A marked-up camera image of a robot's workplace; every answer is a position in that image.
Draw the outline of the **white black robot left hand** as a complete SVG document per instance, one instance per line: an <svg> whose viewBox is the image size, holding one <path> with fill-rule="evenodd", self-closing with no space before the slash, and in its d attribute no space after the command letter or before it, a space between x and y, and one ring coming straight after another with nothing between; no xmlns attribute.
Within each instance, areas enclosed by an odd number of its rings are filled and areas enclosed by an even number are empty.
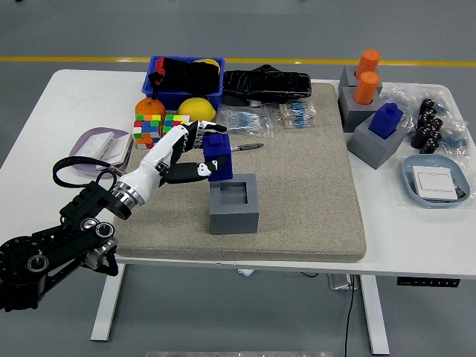
<svg viewBox="0 0 476 357"><path fill-rule="evenodd" d="M210 121L194 121L174 126L143 157L138 168L121 176L114 186L132 205L144 205L153 191L161 185L205 180L228 159L219 156L202 163L178 163L182 153L201 149L206 136L223 133L226 127Z"/></svg>

